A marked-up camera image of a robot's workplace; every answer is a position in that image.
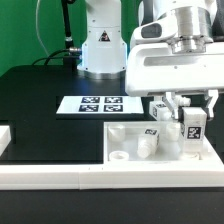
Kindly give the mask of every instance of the black cable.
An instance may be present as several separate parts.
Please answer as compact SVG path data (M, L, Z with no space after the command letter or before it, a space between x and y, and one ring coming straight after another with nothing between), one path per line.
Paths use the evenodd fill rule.
M76 60L78 60L78 59L80 59L79 58L79 56L68 56L69 58L72 58L72 59L76 59ZM44 61L44 60L47 60L48 58L40 58L40 59L37 59L36 61L34 61L33 63L32 63L32 66L34 66L36 63L38 63L38 62L40 62L40 61ZM52 57L52 58L50 58L50 60L52 60L52 59L64 59L65 57Z
M46 59L44 65L48 65L51 58L53 58L55 55L63 53L63 52L69 52L69 49L58 50L58 51L55 51L54 53L50 54L49 57Z
M33 63L32 63L32 65L35 65L36 63L38 63L39 61L46 61L48 58L40 58L40 59L37 59L36 61L34 61ZM63 59L63 57L52 57L52 58L50 58L50 60L51 59Z

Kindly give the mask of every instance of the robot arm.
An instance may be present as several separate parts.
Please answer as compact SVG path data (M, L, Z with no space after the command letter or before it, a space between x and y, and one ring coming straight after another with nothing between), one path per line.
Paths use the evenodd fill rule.
M224 90L224 79L214 73L224 69L224 44L213 43L212 37L216 11L214 0L154 0L154 22L132 36L126 92L163 96L175 119L176 94L204 94L209 99L205 110L212 118L218 93Z

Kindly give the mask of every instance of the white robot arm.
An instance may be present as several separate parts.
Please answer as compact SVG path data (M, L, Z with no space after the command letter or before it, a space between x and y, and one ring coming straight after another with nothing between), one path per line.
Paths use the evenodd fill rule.
M87 77L120 78L125 73L127 45L121 37L121 1L85 0L87 39L78 67Z
M132 37L126 92L164 96L175 119L175 94L205 94L212 117L214 101L224 91L224 78L214 72L224 69L224 43L213 43L212 37L216 11L214 0L153 0L154 22Z

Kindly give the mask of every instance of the small white cup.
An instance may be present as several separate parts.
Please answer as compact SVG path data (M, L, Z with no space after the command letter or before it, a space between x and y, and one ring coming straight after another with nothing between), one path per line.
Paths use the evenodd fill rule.
M110 161L128 161L129 154L123 151L114 151L110 153L109 160Z
M125 126L122 124L112 124L108 127L108 137L110 141L122 142L125 140Z

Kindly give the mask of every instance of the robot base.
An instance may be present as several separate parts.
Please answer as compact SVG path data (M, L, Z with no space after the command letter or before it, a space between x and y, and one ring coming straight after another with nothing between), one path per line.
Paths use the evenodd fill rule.
M116 73L94 73L84 70L78 70L78 75L84 76L90 79L120 79L125 77L126 70L116 72Z

